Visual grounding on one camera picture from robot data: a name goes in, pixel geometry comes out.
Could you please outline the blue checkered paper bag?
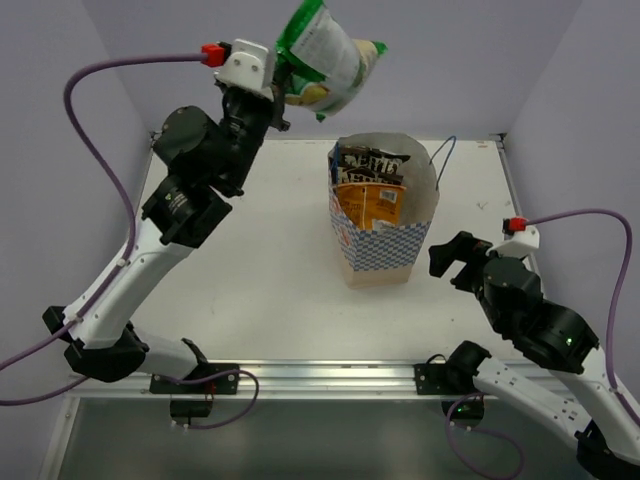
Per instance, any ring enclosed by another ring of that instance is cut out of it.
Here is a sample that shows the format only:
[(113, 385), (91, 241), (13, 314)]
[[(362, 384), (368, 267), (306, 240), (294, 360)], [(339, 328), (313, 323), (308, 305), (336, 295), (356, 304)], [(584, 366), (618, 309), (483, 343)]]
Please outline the blue checkered paper bag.
[[(434, 157), (444, 150), (449, 159), (457, 138), (447, 138), (434, 152), (404, 133), (360, 133), (339, 138), (327, 154), (329, 216), (338, 248), (338, 261), (346, 285), (365, 288), (405, 283), (409, 280), (440, 199), (443, 169)], [(358, 229), (341, 210), (334, 193), (337, 183), (338, 147), (365, 146), (408, 154), (398, 168), (406, 188), (400, 224), (381, 230)]]

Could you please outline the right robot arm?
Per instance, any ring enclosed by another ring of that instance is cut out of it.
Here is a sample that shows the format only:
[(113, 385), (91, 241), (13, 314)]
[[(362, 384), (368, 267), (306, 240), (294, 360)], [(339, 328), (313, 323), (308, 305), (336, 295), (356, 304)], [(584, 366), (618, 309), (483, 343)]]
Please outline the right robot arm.
[(495, 333), (548, 371), (572, 394), (571, 400), (516, 373), (489, 351), (462, 342), (438, 366), (440, 380), (456, 393), (494, 395), (538, 421), (574, 448), (579, 465), (596, 479), (639, 476), (639, 427), (608, 377), (605, 350), (586, 320), (547, 300), (540, 277), (524, 259), (540, 245), (534, 227), (505, 234), (492, 244), (461, 231), (429, 249), (429, 273), (442, 277), (456, 261), (463, 268), (452, 285), (472, 294)]

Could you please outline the green cassava chips bag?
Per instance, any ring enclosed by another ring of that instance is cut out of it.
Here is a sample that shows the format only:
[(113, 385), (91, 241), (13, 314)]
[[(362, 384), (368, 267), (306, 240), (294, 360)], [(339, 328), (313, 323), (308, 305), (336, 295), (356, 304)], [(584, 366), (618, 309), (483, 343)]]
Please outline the green cassava chips bag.
[(311, 111), (323, 122), (354, 100), (388, 46), (350, 37), (323, 1), (304, 1), (275, 49), (278, 64), (292, 68), (286, 103)]

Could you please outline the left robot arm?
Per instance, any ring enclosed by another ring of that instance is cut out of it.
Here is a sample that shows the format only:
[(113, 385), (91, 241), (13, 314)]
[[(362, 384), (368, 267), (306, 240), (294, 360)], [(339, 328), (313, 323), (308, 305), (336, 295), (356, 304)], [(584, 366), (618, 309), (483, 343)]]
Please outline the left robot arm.
[(267, 130), (285, 131), (285, 90), (279, 69), (265, 95), (218, 81), (223, 117), (197, 106), (174, 110), (153, 146), (167, 175), (135, 218), (135, 234), (74, 303), (51, 306), (43, 320), (68, 346), (71, 369), (112, 383), (134, 372), (172, 379), (185, 392), (201, 390), (211, 370), (195, 343), (169, 341), (134, 327), (131, 318), (159, 282), (198, 249), (231, 212), (228, 199), (243, 185)]

